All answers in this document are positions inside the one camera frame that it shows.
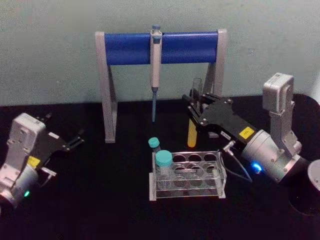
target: gray stand leg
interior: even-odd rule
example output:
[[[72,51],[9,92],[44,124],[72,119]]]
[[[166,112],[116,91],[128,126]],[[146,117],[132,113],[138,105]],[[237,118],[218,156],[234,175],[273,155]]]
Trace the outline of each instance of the gray stand leg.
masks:
[[[216,61],[210,63],[206,72],[203,93],[211,93],[222,97],[224,84],[225,58],[227,54],[227,30],[218,30]]]
[[[117,99],[110,66],[107,65],[105,33],[95,33],[96,58],[100,77],[105,142],[116,142]]]

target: pipette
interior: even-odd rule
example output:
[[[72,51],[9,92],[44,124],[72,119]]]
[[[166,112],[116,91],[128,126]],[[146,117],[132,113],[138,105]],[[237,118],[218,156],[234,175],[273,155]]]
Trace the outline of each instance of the pipette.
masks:
[[[156,121],[157,92],[160,81],[162,50],[162,32],[159,25],[153,25],[150,32],[150,63],[151,63],[151,90],[152,90],[152,122]]]

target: blue led light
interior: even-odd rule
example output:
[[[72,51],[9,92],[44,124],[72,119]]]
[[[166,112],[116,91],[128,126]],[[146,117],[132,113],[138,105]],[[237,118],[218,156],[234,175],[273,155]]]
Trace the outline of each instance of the blue led light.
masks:
[[[252,168],[256,174],[259,174],[262,171],[262,167],[258,163],[253,163]]]

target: test tube rack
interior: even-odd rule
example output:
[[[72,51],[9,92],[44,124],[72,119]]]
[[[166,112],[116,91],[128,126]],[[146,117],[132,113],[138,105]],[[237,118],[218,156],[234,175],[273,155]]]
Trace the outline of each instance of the test tube rack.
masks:
[[[226,170],[218,151],[172,153],[173,163],[166,175],[161,174],[152,153],[152,172],[149,173],[149,200],[217,196],[226,198]]]

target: teal tube cap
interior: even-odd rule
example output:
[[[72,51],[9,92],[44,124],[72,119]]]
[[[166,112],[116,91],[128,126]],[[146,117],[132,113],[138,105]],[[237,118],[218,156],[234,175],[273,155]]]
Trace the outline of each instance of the teal tube cap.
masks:
[[[172,153],[167,150],[158,151],[155,154],[155,163],[159,167],[169,167],[173,163]]]
[[[150,148],[157,148],[160,145],[159,139],[157,137],[152,137],[148,141]]]

